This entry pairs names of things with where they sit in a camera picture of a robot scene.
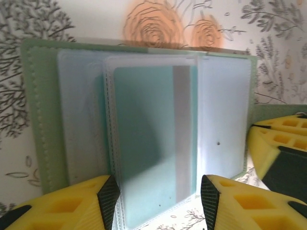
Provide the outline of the teal VIP card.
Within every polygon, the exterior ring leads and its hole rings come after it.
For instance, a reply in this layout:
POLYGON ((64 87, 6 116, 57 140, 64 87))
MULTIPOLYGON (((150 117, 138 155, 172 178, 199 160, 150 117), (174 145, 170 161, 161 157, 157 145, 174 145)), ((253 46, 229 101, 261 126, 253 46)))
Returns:
POLYGON ((197 68, 114 71, 125 225, 133 230, 196 191, 197 68))

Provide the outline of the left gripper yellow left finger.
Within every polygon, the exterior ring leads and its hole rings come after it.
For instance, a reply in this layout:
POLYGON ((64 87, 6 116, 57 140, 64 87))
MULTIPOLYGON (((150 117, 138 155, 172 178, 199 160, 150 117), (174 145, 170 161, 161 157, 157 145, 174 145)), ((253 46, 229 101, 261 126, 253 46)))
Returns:
POLYGON ((112 230, 119 195, 114 176, 98 176, 20 204, 0 230, 112 230))

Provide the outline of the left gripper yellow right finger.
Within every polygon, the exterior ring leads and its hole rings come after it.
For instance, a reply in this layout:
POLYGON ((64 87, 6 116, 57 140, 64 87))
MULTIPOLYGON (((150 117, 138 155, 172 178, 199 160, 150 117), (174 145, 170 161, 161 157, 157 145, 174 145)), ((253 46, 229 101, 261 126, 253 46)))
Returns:
POLYGON ((203 175, 207 230, 307 230, 307 204, 217 175, 203 175))

